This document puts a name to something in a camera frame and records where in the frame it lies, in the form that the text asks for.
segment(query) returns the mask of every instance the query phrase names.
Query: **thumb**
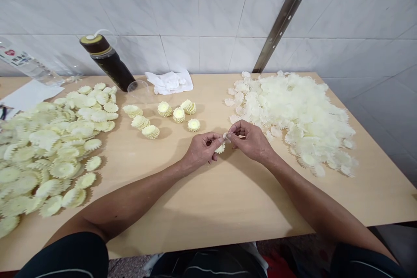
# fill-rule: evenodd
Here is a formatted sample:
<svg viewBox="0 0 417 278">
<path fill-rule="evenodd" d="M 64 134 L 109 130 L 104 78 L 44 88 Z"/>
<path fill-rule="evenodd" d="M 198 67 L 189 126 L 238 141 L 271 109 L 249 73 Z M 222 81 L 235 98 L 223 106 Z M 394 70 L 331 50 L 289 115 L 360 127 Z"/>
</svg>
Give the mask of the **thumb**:
<svg viewBox="0 0 417 278">
<path fill-rule="evenodd" d="M 228 133 L 226 135 L 227 139 L 229 139 L 235 146 L 237 146 L 238 148 L 240 147 L 240 144 L 242 142 L 242 140 L 236 136 L 234 133 Z"/>
<path fill-rule="evenodd" d="M 210 151 L 214 153 L 214 151 L 217 150 L 222 145 L 223 142 L 224 142 L 224 138 L 220 137 L 212 141 L 212 143 L 208 146 L 208 148 L 210 149 Z"/>
</svg>

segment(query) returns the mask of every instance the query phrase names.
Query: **forearm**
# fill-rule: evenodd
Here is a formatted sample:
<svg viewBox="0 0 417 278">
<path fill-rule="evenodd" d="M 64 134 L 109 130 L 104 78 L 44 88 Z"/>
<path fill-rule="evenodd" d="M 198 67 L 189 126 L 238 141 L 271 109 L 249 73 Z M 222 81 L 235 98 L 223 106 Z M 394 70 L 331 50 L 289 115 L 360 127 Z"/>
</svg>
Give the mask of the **forearm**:
<svg viewBox="0 0 417 278">
<path fill-rule="evenodd" d="M 166 191 L 190 173 L 191 169 L 180 161 L 119 188 L 74 215 L 46 245 L 80 231 L 94 232 L 107 242 L 138 221 Z"/>
<path fill-rule="evenodd" d="M 281 158 L 270 158 L 263 165 L 275 176 L 295 208 L 318 234 L 333 242 L 379 252 L 395 261 L 385 246 L 348 210 L 304 179 Z"/>
</svg>

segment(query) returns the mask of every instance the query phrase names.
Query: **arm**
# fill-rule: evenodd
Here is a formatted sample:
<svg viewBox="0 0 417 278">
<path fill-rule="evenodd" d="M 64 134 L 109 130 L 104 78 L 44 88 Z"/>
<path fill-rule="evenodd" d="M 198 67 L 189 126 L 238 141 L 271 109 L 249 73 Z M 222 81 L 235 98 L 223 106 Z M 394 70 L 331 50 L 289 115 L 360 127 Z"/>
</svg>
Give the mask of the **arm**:
<svg viewBox="0 0 417 278">
<path fill-rule="evenodd" d="M 76 232 L 93 232 L 108 242 L 138 221 L 180 179 L 206 162 L 217 161 L 214 151 L 222 142 L 222 135 L 215 132 L 194 136 L 180 161 L 89 204 L 58 229 L 46 245 Z"/>
<path fill-rule="evenodd" d="M 321 236 L 381 253 L 397 262 L 387 248 L 348 210 L 304 179 L 274 152 L 261 129 L 243 120 L 227 137 L 249 158 L 264 165 L 288 193 L 295 208 Z"/>
</svg>

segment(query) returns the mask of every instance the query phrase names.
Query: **metal strip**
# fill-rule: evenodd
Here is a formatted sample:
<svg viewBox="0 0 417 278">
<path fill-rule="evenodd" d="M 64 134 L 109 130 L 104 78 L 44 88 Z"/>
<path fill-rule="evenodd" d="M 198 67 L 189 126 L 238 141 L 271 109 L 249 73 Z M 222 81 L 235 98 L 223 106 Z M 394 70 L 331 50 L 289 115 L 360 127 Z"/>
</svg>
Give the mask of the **metal strip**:
<svg viewBox="0 0 417 278">
<path fill-rule="evenodd" d="M 302 0 L 285 0 L 252 73 L 262 73 Z"/>
</svg>

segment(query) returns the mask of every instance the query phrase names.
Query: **white paper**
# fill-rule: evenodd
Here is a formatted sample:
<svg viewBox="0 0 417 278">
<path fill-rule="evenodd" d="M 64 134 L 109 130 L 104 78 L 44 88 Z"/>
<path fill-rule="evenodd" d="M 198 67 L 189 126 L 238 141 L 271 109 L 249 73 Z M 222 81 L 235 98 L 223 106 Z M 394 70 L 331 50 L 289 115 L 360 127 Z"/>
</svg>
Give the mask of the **white paper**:
<svg viewBox="0 0 417 278">
<path fill-rule="evenodd" d="M 187 70 L 179 73 L 169 72 L 163 75 L 145 72 L 145 76 L 155 86 L 155 94 L 168 95 L 191 91 L 194 88 L 191 76 Z"/>
<path fill-rule="evenodd" d="M 12 118 L 18 111 L 27 111 L 36 104 L 56 96 L 63 91 L 63 87 L 49 87 L 36 80 L 29 81 L 18 90 L 0 100 L 5 106 L 14 108 L 6 115 L 6 120 Z"/>
</svg>

